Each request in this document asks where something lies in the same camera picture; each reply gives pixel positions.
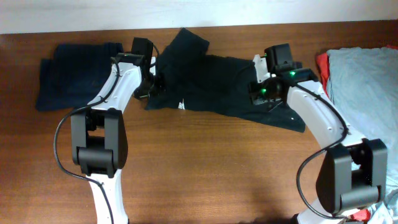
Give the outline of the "dark green t-shirt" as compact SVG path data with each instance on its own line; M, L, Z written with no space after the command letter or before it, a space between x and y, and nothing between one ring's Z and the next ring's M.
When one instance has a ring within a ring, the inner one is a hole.
M147 110L162 108L210 111L256 123L305 131L305 123L287 105L275 108L267 104L253 105L249 84L256 81L250 60L208 55L210 43L183 28L159 56L159 75L165 91L151 96Z

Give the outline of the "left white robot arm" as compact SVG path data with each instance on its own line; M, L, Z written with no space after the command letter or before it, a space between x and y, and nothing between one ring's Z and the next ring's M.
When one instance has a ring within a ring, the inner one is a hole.
M96 96L71 116L72 159L90 183L98 223L129 223L121 187L128 142L123 114L155 86L157 59L117 54Z

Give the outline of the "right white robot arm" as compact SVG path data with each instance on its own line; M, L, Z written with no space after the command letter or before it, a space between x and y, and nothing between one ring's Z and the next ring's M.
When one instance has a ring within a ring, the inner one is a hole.
M255 105L286 103L304 121L320 150L305 159L296 174L296 186L306 210L292 223L346 223L350 216L386 194L387 147L380 139L368 139L344 119L308 68L278 74L255 70L249 86ZM315 184L317 199L305 198L300 178L303 168L323 154Z

